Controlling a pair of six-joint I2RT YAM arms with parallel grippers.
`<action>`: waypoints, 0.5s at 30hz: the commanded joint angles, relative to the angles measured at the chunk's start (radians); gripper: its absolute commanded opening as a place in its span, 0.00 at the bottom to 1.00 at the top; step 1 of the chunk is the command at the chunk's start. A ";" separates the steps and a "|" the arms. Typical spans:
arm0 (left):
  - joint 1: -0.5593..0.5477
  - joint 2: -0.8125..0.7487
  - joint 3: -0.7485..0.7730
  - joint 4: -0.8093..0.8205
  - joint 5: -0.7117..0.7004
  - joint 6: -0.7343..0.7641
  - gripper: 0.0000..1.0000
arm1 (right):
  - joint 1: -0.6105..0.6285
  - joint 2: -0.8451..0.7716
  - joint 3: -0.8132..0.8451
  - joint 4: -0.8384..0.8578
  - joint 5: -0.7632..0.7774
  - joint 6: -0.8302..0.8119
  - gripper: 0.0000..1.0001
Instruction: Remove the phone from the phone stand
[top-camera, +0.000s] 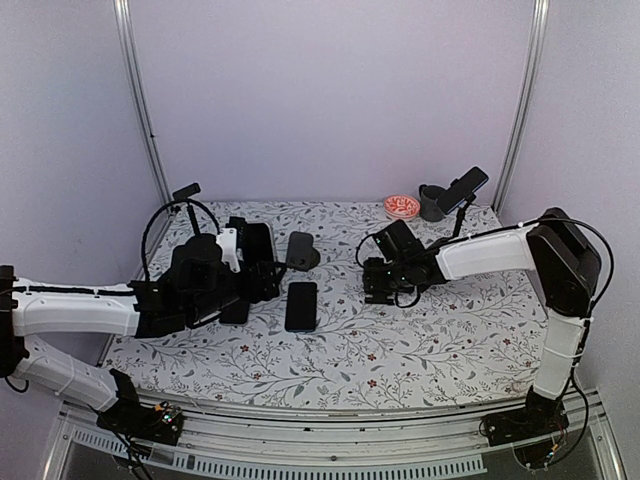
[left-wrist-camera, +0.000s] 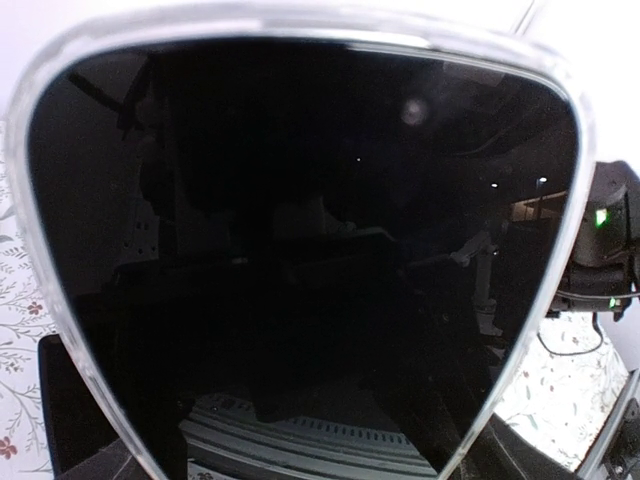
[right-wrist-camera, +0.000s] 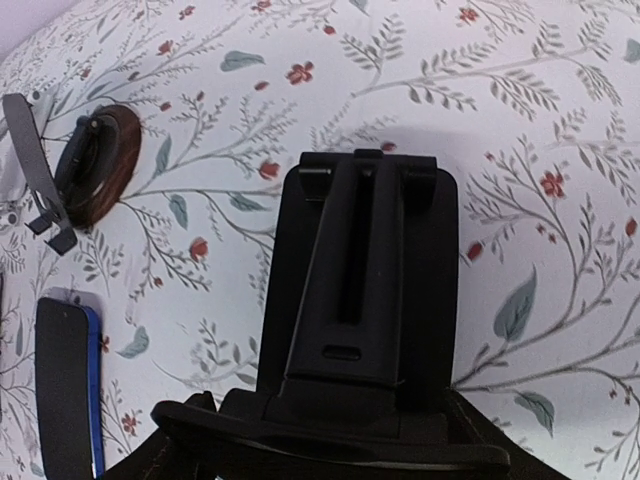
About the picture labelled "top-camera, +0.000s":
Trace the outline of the black phone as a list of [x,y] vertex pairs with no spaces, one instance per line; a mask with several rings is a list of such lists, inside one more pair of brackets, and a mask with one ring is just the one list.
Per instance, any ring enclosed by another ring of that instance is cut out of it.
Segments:
[[266,223],[249,223],[247,225],[244,259],[249,266],[275,260],[273,236]]
[[439,195],[436,205],[444,214],[449,214],[469,196],[474,195],[488,179],[488,175],[482,169],[474,166]]
[[314,332],[317,325],[317,284],[293,282],[288,286],[284,328],[292,333]]
[[250,303],[237,301],[221,311],[219,323],[224,325],[244,325],[248,321]]

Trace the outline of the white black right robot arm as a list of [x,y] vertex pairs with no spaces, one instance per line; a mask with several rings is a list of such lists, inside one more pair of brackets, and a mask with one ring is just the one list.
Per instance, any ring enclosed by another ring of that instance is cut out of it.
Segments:
[[357,259],[368,304],[397,305],[403,294],[416,300],[429,289],[482,277],[520,277],[545,311],[546,333],[524,402],[485,415],[479,433],[492,447],[513,445],[529,470],[548,468],[569,456],[569,418],[564,398],[578,387],[595,306],[609,284],[599,280],[602,259],[585,236],[591,225],[550,208],[515,225],[425,244],[402,220],[369,238],[379,256]]

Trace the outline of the black round-base phone stand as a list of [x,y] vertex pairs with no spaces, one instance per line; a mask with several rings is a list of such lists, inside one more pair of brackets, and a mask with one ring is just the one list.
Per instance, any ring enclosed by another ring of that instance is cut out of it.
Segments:
[[187,215],[192,227],[193,235],[185,243],[185,247],[205,250],[216,246],[216,236],[214,234],[203,233],[201,231],[198,218],[196,216],[196,209],[201,210],[209,217],[217,233],[220,232],[220,225],[210,208],[202,202],[194,199],[194,196],[200,192],[201,187],[197,182],[195,182],[174,191],[172,197],[176,204],[186,205]]

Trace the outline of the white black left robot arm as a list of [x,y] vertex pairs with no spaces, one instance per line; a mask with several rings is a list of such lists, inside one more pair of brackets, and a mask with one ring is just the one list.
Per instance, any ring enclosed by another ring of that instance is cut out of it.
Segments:
[[286,271],[270,228],[232,217],[217,234],[176,246],[155,280],[108,287],[45,285],[1,268],[1,375],[39,383],[88,405],[97,424],[123,437],[176,445],[184,417],[168,402],[141,404],[131,378],[47,344],[43,333],[105,333],[154,339],[197,329],[239,303],[278,296]]

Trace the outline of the black tall phone stand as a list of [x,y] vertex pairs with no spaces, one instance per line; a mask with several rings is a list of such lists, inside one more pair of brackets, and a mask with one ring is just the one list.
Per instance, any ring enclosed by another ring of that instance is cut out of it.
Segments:
[[462,229],[462,224],[463,224],[464,219],[466,217],[467,210],[474,203],[475,200],[476,200],[476,195],[475,194],[470,194],[464,200],[464,203],[458,208],[458,211],[456,213],[456,222],[455,222],[454,228],[452,230],[451,238],[456,238],[456,237],[458,237],[460,235],[460,232],[461,232],[461,229]]

